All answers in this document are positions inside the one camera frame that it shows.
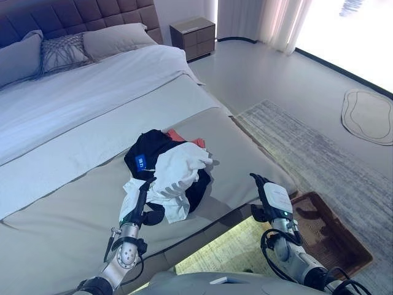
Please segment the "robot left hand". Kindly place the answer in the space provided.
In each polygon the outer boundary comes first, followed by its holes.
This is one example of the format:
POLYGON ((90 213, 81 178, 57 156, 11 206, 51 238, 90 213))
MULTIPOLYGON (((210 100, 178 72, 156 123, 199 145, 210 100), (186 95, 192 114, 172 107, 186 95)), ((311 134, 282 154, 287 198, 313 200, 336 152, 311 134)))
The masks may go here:
POLYGON ((123 185, 126 193, 119 213, 119 225, 125 223, 135 223, 141 225, 154 226, 163 221, 165 209, 162 205, 152 203, 149 197, 151 184, 155 178, 140 180, 131 178, 123 185))

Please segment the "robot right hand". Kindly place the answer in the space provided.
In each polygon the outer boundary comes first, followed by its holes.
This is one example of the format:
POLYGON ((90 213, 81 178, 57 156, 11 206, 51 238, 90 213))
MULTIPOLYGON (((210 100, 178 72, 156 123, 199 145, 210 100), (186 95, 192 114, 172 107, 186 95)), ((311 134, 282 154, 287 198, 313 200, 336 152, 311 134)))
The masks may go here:
POLYGON ((292 221, 293 208, 286 189, 258 174, 250 173, 254 178, 261 205, 251 205, 251 213, 258 222, 272 222, 275 219, 292 221))

